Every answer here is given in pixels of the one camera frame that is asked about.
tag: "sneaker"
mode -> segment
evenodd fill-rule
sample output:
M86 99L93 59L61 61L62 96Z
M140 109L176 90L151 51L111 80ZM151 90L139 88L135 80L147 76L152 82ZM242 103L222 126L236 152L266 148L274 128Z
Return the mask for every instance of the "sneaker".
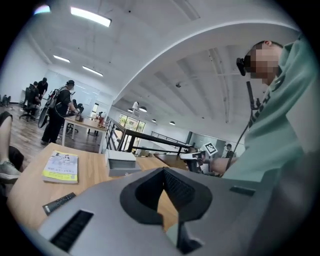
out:
M14 183L19 178L21 172L18 171L10 161L0 162L0 180L3 183Z

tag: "person's knee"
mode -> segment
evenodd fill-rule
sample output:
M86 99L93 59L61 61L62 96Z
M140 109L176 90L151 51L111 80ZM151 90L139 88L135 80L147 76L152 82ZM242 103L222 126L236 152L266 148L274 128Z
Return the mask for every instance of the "person's knee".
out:
M0 114L0 126L4 123L4 121L11 123L12 115L8 111L4 111Z

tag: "book cover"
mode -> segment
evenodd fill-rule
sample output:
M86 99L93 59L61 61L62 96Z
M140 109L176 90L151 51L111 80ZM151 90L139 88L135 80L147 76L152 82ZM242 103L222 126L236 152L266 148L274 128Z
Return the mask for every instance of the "book cover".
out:
M78 183L78 156L53 151L42 171L42 179L55 183Z

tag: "black pants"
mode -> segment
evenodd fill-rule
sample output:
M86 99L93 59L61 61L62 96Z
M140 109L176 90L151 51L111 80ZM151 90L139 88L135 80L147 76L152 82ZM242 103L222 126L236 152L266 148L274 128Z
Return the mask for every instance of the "black pants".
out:
M64 118L59 116L54 109L49 109L49 124L46 126L42 140L56 143Z

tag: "gray device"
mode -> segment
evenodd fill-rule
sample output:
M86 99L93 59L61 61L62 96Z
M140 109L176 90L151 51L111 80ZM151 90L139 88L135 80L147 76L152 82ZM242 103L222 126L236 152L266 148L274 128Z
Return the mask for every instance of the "gray device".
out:
M318 191L319 152L261 182L223 179L177 168L137 172L88 188L54 211L39 246L84 255L188 254L253 256L288 238ZM163 231L158 201L165 190L178 211L175 246Z

